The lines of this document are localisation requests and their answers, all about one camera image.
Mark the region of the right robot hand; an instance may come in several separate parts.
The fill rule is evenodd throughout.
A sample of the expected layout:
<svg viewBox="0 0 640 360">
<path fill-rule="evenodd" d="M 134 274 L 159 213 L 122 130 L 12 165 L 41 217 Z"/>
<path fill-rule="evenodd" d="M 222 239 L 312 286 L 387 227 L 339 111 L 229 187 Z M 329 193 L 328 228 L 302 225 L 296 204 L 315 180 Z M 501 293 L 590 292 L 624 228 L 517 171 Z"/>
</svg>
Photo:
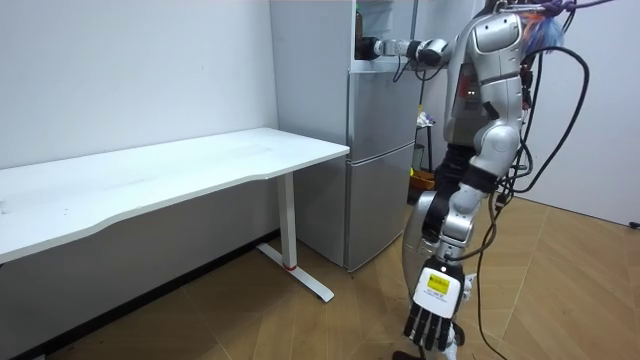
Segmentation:
<svg viewBox="0 0 640 360">
<path fill-rule="evenodd" d="M 381 56 L 383 42 L 377 37 L 357 37 L 355 40 L 355 59 L 372 61 Z"/>
</svg>

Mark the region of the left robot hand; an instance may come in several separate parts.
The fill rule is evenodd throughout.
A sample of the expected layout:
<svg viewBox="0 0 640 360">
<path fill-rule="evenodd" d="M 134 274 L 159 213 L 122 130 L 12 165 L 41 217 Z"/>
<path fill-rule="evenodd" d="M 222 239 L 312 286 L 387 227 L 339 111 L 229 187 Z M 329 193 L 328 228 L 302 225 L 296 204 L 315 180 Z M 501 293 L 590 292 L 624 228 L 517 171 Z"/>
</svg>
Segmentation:
<svg viewBox="0 0 640 360">
<path fill-rule="evenodd" d="M 421 269 L 403 334 L 425 351 L 444 351 L 449 331 L 462 301 L 464 271 L 436 256 Z"/>
</svg>

